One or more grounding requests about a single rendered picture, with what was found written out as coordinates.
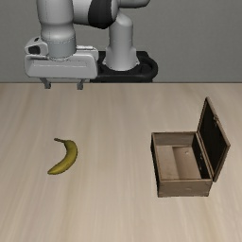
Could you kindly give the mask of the brown wooden box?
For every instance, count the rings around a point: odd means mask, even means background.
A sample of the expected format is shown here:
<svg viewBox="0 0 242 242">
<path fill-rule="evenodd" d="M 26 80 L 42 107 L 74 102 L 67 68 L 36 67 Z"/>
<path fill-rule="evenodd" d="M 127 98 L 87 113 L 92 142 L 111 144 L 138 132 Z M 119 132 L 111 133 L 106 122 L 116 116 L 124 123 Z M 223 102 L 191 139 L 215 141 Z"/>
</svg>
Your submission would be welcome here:
<svg viewBox="0 0 242 242">
<path fill-rule="evenodd" d="M 194 131 L 152 132 L 150 150 L 159 198 L 209 196 L 213 179 Z"/>
</svg>

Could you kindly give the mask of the yellow banana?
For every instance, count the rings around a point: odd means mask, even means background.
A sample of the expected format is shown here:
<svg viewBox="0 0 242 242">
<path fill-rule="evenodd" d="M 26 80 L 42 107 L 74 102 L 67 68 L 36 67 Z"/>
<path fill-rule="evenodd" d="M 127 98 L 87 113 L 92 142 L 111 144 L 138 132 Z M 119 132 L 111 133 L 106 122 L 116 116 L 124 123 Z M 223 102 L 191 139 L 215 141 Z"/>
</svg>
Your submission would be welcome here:
<svg viewBox="0 0 242 242">
<path fill-rule="evenodd" d="M 48 175 L 59 175 L 69 169 L 78 156 L 78 147 L 76 143 L 72 140 L 62 140 L 60 138 L 55 138 L 55 141 L 64 144 L 66 149 L 66 154 L 63 159 L 55 164 L 52 168 L 47 171 Z"/>
</svg>

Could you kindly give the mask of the brown wooden box lid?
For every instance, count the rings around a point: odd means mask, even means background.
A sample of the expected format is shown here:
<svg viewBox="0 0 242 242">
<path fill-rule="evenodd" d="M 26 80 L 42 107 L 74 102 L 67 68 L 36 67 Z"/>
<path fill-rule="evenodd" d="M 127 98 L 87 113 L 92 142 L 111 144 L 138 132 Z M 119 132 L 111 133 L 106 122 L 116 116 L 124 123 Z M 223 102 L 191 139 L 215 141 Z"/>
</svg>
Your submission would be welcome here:
<svg viewBox="0 0 242 242">
<path fill-rule="evenodd" d="M 197 134 L 199 135 L 210 174 L 213 181 L 216 182 L 231 144 L 209 96 L 204 100 Z"/>
</svg>

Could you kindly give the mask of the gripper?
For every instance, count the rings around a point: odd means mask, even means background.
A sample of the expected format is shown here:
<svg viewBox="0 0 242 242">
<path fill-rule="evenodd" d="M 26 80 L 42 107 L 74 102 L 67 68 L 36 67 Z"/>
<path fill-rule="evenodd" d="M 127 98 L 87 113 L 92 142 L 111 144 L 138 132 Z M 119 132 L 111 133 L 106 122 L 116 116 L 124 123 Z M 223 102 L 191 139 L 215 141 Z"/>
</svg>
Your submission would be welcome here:
<svg viewBox="0 0 242 242">
<path fill-rule="evenodd" d="M 48 45 L 40 36 L 32 38 L 25 46 L 25 71 L 31 78 L 40 78 L 45 89 L 51 88 L 47 78 L 80 79 L 77 89 L 83 90 L 85 79 L 97 77 L 99 54 L 92 46 L 78 45 L 70 57 L 51 59 Z"/>
</svg>

